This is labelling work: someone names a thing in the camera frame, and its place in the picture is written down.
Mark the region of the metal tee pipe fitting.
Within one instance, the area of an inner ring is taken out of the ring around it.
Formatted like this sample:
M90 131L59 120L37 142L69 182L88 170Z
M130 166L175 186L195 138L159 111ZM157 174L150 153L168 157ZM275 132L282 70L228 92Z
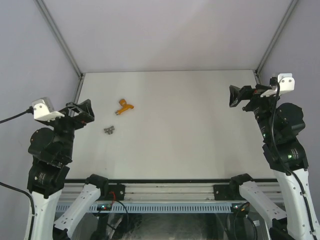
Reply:
M107 135L112 135L115 131L115 127L112 125L110 127L104 128L103 131Z

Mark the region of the orange plastic water faucet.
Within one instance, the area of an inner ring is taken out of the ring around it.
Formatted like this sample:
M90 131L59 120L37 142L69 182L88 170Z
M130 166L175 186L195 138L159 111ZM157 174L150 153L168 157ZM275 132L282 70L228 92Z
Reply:
M117 110L117 111L115 112L115 114L116 114L117 116L121 115L121 114L124 113L125 111L134 109L134 106L131 105L131 104L128 104L125 99L121 99L121 100L119 101L119 104L120 104L120 106L121 106L121 109L119 109L119 110Z

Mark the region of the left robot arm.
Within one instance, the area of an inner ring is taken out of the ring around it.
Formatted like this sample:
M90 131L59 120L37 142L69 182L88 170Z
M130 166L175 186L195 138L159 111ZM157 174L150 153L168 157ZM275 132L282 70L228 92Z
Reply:
M109 196L109 180L92 174L71 206L55 219L56 209L72 162L75 131L95 120L90 99L70 102L56 111L49 98L32 102L33 118L44 124L30 138L33 162L27 189L31 194L28 226L31 240L70 240L90 206Z

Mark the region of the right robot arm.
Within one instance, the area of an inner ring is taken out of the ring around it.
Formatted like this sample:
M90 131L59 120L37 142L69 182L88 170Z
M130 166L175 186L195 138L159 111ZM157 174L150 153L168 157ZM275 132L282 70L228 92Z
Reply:
M291 84L271 82L269 86L230 85L229 106L241 101L242 109L253 112L263 137L263 154L279 184L284 210L279 209L246 173L231 178L230 195L245 199L263 217L273 240L318 240L320 222L313 206L309 187L306 151L298 141L305 128L302 108L292 104L277 105L280 96L294 90Z

